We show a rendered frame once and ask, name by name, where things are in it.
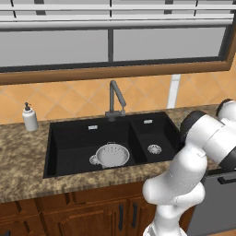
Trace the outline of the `black double sink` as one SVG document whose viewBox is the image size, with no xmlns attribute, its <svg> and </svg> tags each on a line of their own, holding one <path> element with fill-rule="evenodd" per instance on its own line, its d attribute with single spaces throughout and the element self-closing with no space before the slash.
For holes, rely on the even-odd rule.
<svg viewBox="0 0 236 236">
<path fill-rule="evenodd" d="M 76 120 L 50 124 L 45 178 L 103 171 L 106 157 L 124 166 L 171 160 L 183 147 L 180 131 L 165 112 Z"/>
</svg>

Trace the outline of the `silver metal colander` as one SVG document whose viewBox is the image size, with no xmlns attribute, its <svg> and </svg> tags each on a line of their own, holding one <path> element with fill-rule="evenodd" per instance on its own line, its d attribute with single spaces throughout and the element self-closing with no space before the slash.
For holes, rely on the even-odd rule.
<svg viewBox="0 0 236 236">
<path fill-rule="evenodd" d="M 129 158 L 130 152 L 126 147 L 115 142 L 108 142 L 89 158 L 89 162 L 92 165 L 101 165 L 103 169 L 106 169 L 124 166 Z"/>
</svg>

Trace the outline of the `wooden drawer front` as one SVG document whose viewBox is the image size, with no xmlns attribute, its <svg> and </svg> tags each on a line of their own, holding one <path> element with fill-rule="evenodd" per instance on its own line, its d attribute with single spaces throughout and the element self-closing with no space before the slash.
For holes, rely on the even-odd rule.
<svg viewBox="0 0 236 236">
<path fill-rule="evenodd" d="M 130 195 L 140 195 L 142 192 L 142 182 L 118 184 L 101 188 L 88 189 L 59 195 L 49 195 L 41 197 L 44 206 L 50 203 L 62 206 L 72 204 L 84 204 L 88 202 L 105 201 Z"/>
</svg>

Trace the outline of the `white soap dispenser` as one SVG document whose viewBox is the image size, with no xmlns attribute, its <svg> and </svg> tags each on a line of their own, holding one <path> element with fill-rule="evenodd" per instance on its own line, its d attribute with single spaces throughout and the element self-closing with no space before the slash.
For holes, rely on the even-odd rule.
<svg viewBox="0 0 236 236">
<path fill-rule="evenodd" d="M 30 107 L 28 102 L 25 103 L 22 117 L 28 131 L 33 132 L 39 128 L 36 112 Z"/>
</svg>

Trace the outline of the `wooden cupboard door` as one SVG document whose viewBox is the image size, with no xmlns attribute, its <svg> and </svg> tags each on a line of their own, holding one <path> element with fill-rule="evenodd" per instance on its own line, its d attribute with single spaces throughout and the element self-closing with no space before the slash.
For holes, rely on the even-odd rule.
<svg viewBox="0 0 236 236">
<path fill-rule="evenodd" d="M 132 227 L 133 203 L 137 203 L 137 219 L 135 228 Z M 155 212 L 156 206 L 148 204 L 141 195 L 129 198 L 127 236 L 143 236 L 143 232 L 153 220 Z"/>
<path fill-rule="evenodd" d="M 46 236 L 46 229 L 42 226 L 41 215 L 13 217 L 0 219 L 0 236 Z"/>
<path fill-rule="evenodd" d="M 118 229 L 119 205 L 124 205 L 124 227 Z M 125 200 L 45 213 L 50 236 L 125 236 Z"/>
</svg>

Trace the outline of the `white window blinds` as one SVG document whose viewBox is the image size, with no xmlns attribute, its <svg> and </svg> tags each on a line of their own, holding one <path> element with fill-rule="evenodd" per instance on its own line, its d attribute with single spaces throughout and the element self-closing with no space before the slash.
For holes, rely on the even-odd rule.
<svg viewBox="0 0 236 236">
<path fill-rule="evenodd" d="M 236 0 L 0 0 L 0 30 L 228 26 Z"/>
</svg>

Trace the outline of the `grey dishwasher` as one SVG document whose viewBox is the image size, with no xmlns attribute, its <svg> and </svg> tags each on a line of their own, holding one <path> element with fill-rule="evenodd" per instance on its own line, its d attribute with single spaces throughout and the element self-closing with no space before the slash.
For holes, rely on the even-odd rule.
<svg viewBox="0 0 236 236">
<path fill-rule="evenodd" d="M 236 183 L 220 184 L 218 177 L 236 174 L 221 169 L 208 171 L 202 180 L 206 196 L 195 206 L 186 231 L 188 236 L 207 236 L 236 229 Z"/>
</svg>

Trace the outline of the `window with wooden frame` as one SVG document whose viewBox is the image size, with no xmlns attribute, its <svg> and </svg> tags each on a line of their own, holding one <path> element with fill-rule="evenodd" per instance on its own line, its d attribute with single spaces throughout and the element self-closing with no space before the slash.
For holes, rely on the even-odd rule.
<svg viewBox="0 0 236 236">
<path fill-rule="evenodd" d="M 228 71 L 228 26 L 0 30 L 0 85 Z"/>
</svg>

